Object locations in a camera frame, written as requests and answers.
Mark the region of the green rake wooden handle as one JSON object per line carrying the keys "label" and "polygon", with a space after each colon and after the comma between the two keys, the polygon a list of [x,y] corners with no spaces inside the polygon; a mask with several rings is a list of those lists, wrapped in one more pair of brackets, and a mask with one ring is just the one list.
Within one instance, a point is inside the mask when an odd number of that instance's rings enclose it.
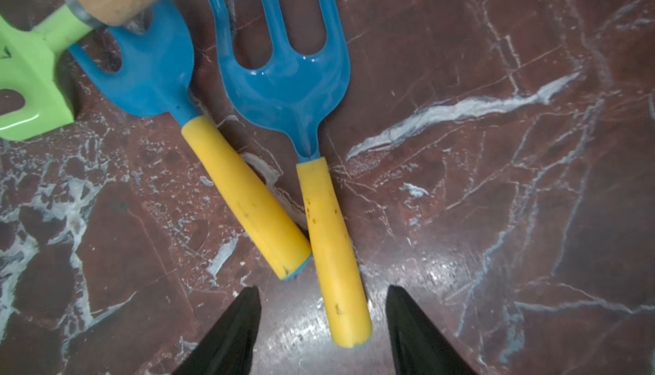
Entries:
{"label": "green rake wooden handle", "polygon": [[59,58],[104,25],[120,26],[158,0],[65,0],[29,31],[1,22],[1,88],[25,104],[1,116],[1,136],[24,141],[75,119],[73,103],[56,78]]}

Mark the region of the blue fork yellow handle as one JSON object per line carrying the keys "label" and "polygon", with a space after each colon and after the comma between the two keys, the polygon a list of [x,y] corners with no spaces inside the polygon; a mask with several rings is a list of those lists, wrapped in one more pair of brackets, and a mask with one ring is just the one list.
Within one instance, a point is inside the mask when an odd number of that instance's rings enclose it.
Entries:
{"label": "blue fork yellow handle", "polygon": [[326,42],[312,55],[293,49],[278,0],[261,0],[272,54],[257,70],[235,58],[230,18],[223,0],[213,11],[218,65],[233,107],[248,122],[288,136],[296,166],[329,329],[342,348],[364,344],[372,333],[363,282],[326,159],[319,152],[319,125],[343,100],[351,62],[336,0],[319,0]]}
{"label": "blue fork yellow handle", "polygon": [[279,279],[290,279],[309,262],[310,243],[251,167],[189,97],[194,46],[172,0],[153,7],[141,34],[109,27],[119,45],[121,67],[101,70],[78,44],[68,49],[106,98],[137,117],[169,113],[218,192]]}

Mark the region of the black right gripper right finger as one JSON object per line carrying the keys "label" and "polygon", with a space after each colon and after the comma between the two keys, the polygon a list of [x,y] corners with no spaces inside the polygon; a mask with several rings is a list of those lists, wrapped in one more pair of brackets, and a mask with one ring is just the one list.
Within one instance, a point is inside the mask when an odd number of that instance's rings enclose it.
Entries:
{"label": "black right gripper right finger", "polygon": [[474,374],[401,286],[389,286],[387,327],[397,374]]}

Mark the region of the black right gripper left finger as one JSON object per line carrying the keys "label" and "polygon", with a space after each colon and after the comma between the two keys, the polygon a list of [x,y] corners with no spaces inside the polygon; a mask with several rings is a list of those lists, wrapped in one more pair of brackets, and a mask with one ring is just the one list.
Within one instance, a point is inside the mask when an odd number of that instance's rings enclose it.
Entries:
{"label": "black right gripper left finger", "polygon": [[175,374],[249,374],[261,320],[259,289],[246,287]]}

